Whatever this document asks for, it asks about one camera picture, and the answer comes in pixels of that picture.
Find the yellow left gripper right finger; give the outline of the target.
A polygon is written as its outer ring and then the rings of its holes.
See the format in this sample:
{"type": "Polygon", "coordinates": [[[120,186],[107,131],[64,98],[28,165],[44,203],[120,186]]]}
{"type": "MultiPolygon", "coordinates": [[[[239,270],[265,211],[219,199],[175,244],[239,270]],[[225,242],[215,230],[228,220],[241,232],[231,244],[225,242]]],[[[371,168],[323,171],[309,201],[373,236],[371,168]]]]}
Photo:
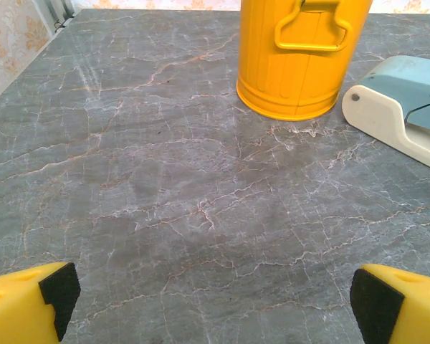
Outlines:
{"type": "Polygon", "coordinates": [[[350,305],[365,344],[430,344],[430,277],[364,264],[350,305]]]}

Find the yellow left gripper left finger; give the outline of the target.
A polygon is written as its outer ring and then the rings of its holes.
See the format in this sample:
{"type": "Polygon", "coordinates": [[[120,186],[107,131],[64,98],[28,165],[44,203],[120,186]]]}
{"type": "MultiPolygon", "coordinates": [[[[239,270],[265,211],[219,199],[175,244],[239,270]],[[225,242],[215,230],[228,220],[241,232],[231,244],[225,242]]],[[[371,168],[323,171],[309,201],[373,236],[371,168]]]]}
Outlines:
{"type": "Polygon", "coordinates": [[[60,344],[80,291],[72,262],[1,275],[0,344],[60,344]]]}

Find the yellow metal pen holder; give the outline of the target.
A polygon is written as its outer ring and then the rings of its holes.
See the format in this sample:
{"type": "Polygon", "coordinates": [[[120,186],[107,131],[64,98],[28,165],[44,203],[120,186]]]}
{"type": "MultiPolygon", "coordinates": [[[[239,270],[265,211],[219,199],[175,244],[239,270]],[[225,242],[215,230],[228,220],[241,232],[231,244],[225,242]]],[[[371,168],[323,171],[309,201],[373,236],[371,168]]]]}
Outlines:
{"type": "Polygon", "coordinates": [[[319,117],[338,100],[373,0],[242,0],[236,90],[276,120],[319,117]]]}

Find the aluminium frame post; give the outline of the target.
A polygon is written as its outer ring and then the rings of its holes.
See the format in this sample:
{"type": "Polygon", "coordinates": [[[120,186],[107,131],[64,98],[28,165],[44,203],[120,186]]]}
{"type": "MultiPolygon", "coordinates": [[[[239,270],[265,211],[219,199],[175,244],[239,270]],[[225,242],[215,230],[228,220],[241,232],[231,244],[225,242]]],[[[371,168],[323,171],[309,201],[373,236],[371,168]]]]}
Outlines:
{"type": "Polygon", "coordinates": [[[63,29],[75,17],[71,0],[34,0],[34,3],[51,35],[63,29]]]}

